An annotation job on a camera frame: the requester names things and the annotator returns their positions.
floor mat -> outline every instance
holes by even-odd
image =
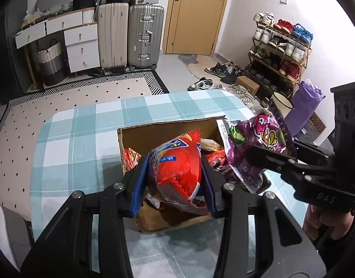
[[[31,220],[30,178],[38,133],[55,113],[140,95],[168,93],[154,71],[52,87],[9,102],[0,122],[0,204]]]
[[[207,55],[193,55],[193,54],[179,54],[179,60],[183,62],[190,73],[192,73],[196,78],[200,79],[206,77],[207,79],[212,79],[214,85],[218,85],[221,81],[216,75],[209,74],[205,71],[205,68],[212,68],[216,66],[217,63],[222,62],[213,56]]]

plaid tablecloth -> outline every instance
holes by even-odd
[[[102,191],[122,180],[117,129],[138,124],[226,115],[246,120],[252,112],[221,90],[171,93],[117,100],[59,112],[42,127],[31,173],[31,218],[34,238],[74,190]],[[306,205],[279,174],[268,171],[271,189],[302,222]],[[99,271],[97,220],[93,221],[93,269]],[[254,260],[254,222],[249,220],[249,254]],[[212,219],[184,229],[143,235],[125,229],[135,277],[212,277],[223,220]]]

cardboard box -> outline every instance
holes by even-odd
[[[246,88],[253,97],[256,96],[256,92],[260,87],[257,83],[249,79],[247,76],[237,77],[235,85],[241,85],[242,87]]]
[[[153,123],[118,129],[123,173],[130,170],[123,157],[123,151],[128,147],[144,155],[162,143],[196,129],[200,129],[201,138],[213,139],[223,145],[216,123],[217,119],[222,118],[221,116],[207,119]],[[134,221],[140,232],[151,233],[190,226],[210,218],[210,215],[196,215],[180,211],[172,206],[167,206],[165,210],[158,211],[144,201]]]

human hand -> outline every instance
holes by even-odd
[[[338,240],[346,235],[353,220],[354,217],[351,213],[346,214],[340,211],[323,211],[320,213],[316,206],[308,205],[302,229],[308,237],[315,240],[319,237],[318,229],[322,224],[325,224],[326,226],[334,227],[330,237],[333,240]]]

silver suitcase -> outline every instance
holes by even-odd
[[[98,10],[98,43],[102,69],[127,65],[127,3],[100,5]]]
[[[128,62],[135,68],[155,69],[161,46],[165,10],[158,5],[133,5],[129,8]]]

